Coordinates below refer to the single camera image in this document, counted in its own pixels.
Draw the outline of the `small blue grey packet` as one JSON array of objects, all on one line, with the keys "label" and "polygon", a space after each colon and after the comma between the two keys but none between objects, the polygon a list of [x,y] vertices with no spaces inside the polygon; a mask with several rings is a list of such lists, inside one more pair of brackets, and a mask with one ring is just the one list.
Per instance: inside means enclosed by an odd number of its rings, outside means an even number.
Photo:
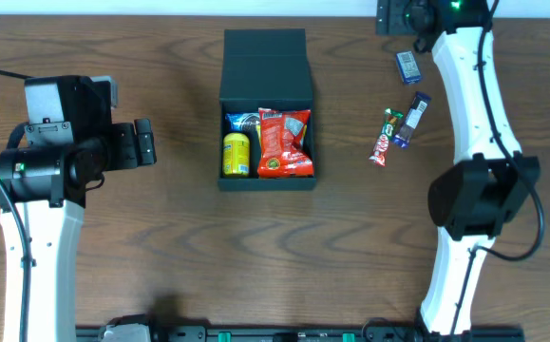
[{"label": "small blue grey packet", "polygon": [[396,53],[395,61],[401,80],[405,85],[417,84],[422,80],[422,73],[411,51]]}]

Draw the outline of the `dark blue chocolate bar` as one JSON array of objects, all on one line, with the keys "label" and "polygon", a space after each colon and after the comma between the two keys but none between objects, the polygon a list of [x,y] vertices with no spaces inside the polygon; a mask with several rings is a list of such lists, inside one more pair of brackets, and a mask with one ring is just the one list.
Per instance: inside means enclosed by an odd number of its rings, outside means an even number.
[{"label": "dark blue chocolate bar", "polygon": [[393,137],[393,142],[396,145],[408,148],[413,133],[430,102],[431,98],[426,93],[420,91],[415,93],[408,114]]}]

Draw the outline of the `yellow round candy pack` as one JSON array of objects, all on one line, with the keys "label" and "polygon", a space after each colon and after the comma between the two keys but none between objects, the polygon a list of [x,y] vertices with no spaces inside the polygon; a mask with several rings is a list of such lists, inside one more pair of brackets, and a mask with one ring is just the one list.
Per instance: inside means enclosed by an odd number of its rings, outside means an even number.
[{"label": "yellow round candy pack", "polygon": [[250,140],[243,133],[229,133],[223,139],[222,172],[225,177],[248,177]]}]

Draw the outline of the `blue Oreo cookie pack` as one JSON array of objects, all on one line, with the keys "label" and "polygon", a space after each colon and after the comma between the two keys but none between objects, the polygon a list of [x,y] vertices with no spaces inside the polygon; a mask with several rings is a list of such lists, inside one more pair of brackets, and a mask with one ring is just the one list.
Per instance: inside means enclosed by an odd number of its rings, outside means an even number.
[{"label": "blue Oreo cookie pack", "polygon": [[227,113],[225,115],[225,119],[231,132],[257,132],[260,126],[260,117],[258,112]]}]

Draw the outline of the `red KitKat bar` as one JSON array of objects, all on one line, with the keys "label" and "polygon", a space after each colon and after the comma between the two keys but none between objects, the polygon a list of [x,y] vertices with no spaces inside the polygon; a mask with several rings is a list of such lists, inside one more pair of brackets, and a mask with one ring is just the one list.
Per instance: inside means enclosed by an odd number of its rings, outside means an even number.
[{"label": "red KitKat bar", "polygon": [[373,147],[373,151],[369,156],[369,160],[376,165],[385,166],[388,150],[389,150],[389,136],[386,135],[385,133],[382,133],[378,137]]}]

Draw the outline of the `dark green box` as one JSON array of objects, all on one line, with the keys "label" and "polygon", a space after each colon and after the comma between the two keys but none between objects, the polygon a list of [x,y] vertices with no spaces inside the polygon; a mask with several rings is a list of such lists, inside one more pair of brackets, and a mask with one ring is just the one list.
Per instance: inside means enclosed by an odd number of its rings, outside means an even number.
[{"label": "dark green box", "polygon": [[313,79],[303,28],[226,29],[219,88],[220,131],[231,132],[226,116],[256,112],[309,109],[303,151],[316,160],[313,138]]}]

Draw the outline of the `red snack bag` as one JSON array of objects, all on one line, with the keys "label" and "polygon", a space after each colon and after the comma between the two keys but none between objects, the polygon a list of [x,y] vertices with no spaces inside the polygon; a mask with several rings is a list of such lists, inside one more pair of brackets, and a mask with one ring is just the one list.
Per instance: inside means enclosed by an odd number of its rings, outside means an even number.
[{"label": "red snack bag", "polygon": [[308,126],[310,109],[280,111],[270,108],[258,110],[261,125],[261,157],[257,173],[261,178],[312,177],[313,161],[294,144],[303,125]]}]

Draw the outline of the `yellow snack bag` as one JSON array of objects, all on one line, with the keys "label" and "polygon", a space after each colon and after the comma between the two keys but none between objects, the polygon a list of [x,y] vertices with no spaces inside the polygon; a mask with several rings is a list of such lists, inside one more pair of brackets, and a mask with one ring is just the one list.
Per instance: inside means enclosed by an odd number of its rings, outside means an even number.
[{"label": "yellow snack bag", "polygon": [[[307,129],[308,129],[308,126],[303,125],[302,128],[299,130],[298,134],[294,135],[294,144],[299,148],[302,148],[304,146],[304,139],[307,133]],[[261,143],[261,125],[260,124],[256,125],[256,134],[257,134],[258,142]]]}]

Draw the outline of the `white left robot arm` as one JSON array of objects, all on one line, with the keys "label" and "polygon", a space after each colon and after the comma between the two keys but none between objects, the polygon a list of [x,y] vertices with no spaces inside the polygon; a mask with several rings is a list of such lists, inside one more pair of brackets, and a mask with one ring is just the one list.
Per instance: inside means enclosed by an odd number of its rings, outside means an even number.
[{"label": "white left robot arm", "polygon": [[0,153],[0,225],[6,246],[3,338],[76,338],[77,245],[87,192],[107,171],[157,161],[147,119],[114,123],[109,76],[28,78],[28,119]]}]

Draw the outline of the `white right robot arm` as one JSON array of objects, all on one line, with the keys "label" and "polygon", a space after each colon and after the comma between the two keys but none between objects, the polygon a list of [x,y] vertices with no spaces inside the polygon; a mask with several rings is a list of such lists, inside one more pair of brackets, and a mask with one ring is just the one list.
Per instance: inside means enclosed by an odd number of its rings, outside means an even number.
[{"label": "white right robot arm", "polygon": [[[523,341],[520,327],[473,327],[471,304],[487,256],[509,262],[541,246],[544,210],[535,189],[541,168],[526,157],[507,120],[496,76],[492,32],[497,2],[389,1],[378,4],[379,35],[415,35],[441,74],[454,135],[454,162],[428,189],[437,253],[427,295],[413,326],[386,319],[362,334],[369,341]],[[532,199],[537,235],[523,254],[494,250],[496,237]]]}]

